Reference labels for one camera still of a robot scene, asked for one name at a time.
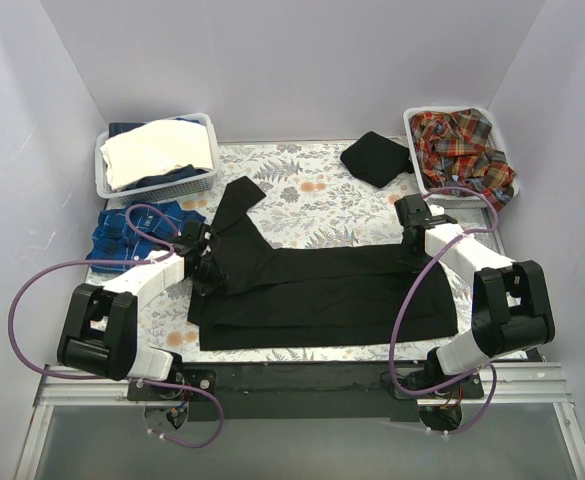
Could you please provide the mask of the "black long sleeve shirt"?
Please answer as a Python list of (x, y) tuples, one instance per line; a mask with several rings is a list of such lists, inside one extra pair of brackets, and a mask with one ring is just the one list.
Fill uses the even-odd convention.
[(248, 216), (264, 197), (246, 177), (225, 188), (212, 229), (227, 280), (188, 309), (201, 350), (387, 343), (428, 257), (400, 244), (274, 249)]

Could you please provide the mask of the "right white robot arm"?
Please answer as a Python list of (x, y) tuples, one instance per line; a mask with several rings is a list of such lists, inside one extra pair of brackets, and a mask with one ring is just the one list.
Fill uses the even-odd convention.
[[(497, 358), (536, 348), (555, 337), (543, 269), (514, 261), (480, 243), (479, 229), (465, 230), (419, 194), (395, 202), (402, 244), (430, 261), (400, 307), (391, 334), (388, 367), (396, 391), (409, 396), (447, 397), (467, 377)], [(407, 307), (434, 266), (444, 264), (472, 287), (471, 328), (428, 353), (424, 366), (404, 380), (396, 376), (395, 343)]]

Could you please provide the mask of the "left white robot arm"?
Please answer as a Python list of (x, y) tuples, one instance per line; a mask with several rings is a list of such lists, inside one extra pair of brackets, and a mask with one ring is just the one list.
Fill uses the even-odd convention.
[(187, 278), (205, 296), (224, 287), (227, 275), (214, 258), (220, 237), (211, 226), (189, 220), (168, 245), (173, 253), (165, 246), (155, 248), (142, 264), (118, 277), (74, 290), (57, 348), (62, 365), (111, 380), (148, 379), (165, 400), (183, 392), (185, 377), (175, 369), (179, 360), (140, 343), (138, 316), (155, 297)]

